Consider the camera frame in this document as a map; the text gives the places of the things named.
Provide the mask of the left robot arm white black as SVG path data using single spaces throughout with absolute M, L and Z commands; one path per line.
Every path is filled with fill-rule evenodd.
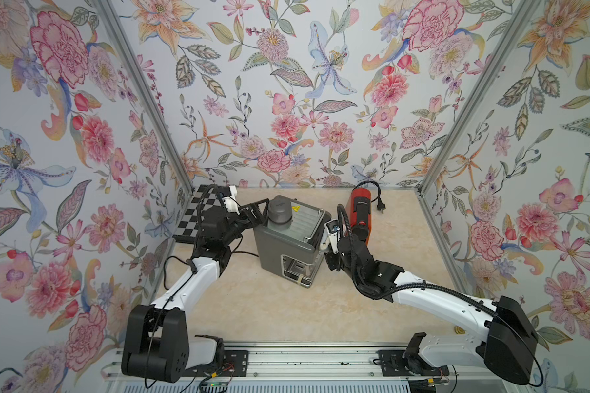
M 264 224 L 257 202 L 241 205 L 234 186 L 208 186 L 196 207 L 197 237 L 187 270 L 148 306 L 129 314 L 121 371 L 142 378 L 147 389 L 155 383 L 177 383 L 189 370 L 217 373 L 224 367 L 221 338 L 192 336 L 187 315 L 206 290 L 224 273 L 233 254 L 231 244 L 247 229 Z

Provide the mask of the silver grey coffee machine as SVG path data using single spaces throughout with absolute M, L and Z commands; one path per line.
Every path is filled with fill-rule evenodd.
M 330 219 L 328 211 L 275 196 L 266 208 L 265 222 L 254 229 L 261 267 L 309 288 L 324 258 L 321 245 Z

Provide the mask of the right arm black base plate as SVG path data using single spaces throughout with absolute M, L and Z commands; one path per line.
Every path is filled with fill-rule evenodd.
M 384 377 L 448 377 L 447 366 L 434 368 L 418 355 L 405 355 L 405 350 L 379 350 L 373 363 L 380 367 Z

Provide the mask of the orange blue patterned cloth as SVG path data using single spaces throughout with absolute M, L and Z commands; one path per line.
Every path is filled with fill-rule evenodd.
M 335 244 L 336 236 L 328 230 L 324 231 L 321 239 L 320 251 L 324 253 L 334 253 Z

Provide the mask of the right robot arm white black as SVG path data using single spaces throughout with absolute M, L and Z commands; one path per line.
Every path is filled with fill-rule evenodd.
M 507 296 L 497 301 L 469 296 L 376 260 L 352 231 L 343 205 L 338 205 L 337 219 L 329 222 L 326 232 L 329 268 L 344 271 L 362 296 L 421 309 L 464 330 L 447 337 L 418 332 L 401 355 L 395 360 L 383 357 L 381 365 L 416 376 L 453 366 L 478 367 L 516 385 L 544 384 L 546 374 L 536 358 L 539 336 L 517 301 Z M 539 372 L 537 378 L 532 377 L 534 371 Z

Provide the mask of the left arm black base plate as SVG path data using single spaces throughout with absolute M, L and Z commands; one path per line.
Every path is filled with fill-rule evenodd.
M 225 376 L 238 378 L 247 376 L 249 366 L 248 350 L 225 350 L 222 355 L 217 355 L 216 361 L 209 365 L 199 365 L 193 369 L 197 376 Z

